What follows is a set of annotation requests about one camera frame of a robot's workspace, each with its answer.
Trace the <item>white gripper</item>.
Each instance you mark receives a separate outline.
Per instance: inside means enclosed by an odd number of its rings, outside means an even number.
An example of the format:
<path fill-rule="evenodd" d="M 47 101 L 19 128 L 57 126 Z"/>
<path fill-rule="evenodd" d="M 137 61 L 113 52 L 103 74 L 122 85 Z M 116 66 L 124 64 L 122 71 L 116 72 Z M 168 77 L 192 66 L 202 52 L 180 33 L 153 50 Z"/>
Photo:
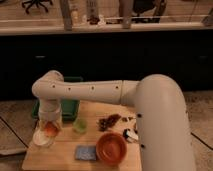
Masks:
<path fill-rule="evenodd" d="M 63 128 L 63 122 L 61 119 L 59 119 L 61 115 L 62 115 L 61 107 L 57 108 L 55 111 L 45 111 L 45 110 L 39 109 L 38 116 L 40 120 L 38 121 L 38 129 L 41 131 L 43 135 L 45 135 L 46 121 L 53 122 L 58 119 L 56 121 L 56 127 L 58 130 L 58 133 L 61 132 Z"/>

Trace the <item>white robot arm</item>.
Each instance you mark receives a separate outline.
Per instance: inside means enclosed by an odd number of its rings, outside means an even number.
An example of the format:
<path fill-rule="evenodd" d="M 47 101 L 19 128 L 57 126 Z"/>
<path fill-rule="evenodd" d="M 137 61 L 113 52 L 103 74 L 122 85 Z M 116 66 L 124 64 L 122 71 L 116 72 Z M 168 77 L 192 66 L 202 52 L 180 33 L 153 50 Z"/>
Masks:
<path fill-rule="evenodd" d="M 140 81 L 66 82 L 51 70 L 32 85 L 39 117 L 54 120 L 62 99 L 132 107 L 136 114 L 143 171 L 196 171 L 184 95 L 170 77 L 151 74 Z"/>

